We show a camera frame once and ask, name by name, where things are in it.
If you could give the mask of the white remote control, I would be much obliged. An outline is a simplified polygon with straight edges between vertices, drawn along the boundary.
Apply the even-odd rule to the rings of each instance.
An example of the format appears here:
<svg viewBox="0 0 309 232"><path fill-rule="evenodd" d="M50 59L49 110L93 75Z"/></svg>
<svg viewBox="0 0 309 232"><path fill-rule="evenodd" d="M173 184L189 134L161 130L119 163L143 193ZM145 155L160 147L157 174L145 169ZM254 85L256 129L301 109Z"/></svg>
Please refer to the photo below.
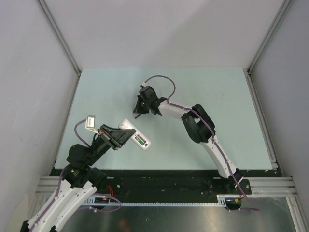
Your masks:
<svg viewBox="0 0 309 232"><path fill-rule="evenodd" d="M140 149L146 150L150 147L151 141L141 133L128 119L124 119L118 126L120 129L135 129L136 133L130 138ZM141 145L135 137L139 136L144 142L144 145Z"/></svg>

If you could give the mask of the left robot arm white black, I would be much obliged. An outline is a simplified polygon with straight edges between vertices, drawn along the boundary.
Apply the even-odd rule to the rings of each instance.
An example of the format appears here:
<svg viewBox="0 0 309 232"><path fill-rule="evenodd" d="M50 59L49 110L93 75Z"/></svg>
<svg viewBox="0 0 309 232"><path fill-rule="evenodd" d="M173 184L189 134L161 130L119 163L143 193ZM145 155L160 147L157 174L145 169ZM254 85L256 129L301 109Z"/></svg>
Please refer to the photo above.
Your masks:
<svg viewBox="0 0 309 232"><path fill-rule="evenodd" d="M107 175L93 164L109 149L120 149L136 133L135 129L117 129L103 124L90 145L73 145L68 165L61 171L56 190L39 212L24 221L22 232L59 232L69 218L93 194L102 193Z"/></svg>

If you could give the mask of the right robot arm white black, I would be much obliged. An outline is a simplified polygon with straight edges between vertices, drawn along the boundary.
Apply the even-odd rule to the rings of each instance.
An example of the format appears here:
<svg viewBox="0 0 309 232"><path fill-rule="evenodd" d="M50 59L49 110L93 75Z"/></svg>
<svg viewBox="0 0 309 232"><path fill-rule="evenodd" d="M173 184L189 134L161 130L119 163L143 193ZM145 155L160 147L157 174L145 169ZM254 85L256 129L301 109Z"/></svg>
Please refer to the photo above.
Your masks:
<svg viewBox="0 0 309 232"><path fill-rule="evenodd" d="M201 145L216 164L220 177L224 179L223 189L234 194L240 188L243 175L222 148L215 131L215 124L200 104L186 107L171 103L168 98L158 97L151 86L141 85L136 114L170 116L182 121L189 138Z"/></svg>

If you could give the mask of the green AAA battery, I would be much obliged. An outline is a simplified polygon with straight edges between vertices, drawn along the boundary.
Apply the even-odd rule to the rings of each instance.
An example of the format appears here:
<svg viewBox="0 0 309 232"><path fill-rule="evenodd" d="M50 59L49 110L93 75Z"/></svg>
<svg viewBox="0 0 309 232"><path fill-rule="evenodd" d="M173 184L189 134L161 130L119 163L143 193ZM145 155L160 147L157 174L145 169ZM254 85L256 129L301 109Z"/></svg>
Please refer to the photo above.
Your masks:
<svg viewBox="0 0 309 232"><path fill-rule="evenodd" d="M139 136L136 136L135 139L141 144L141 145L144 145L145 142L139 137Z"/></svg>

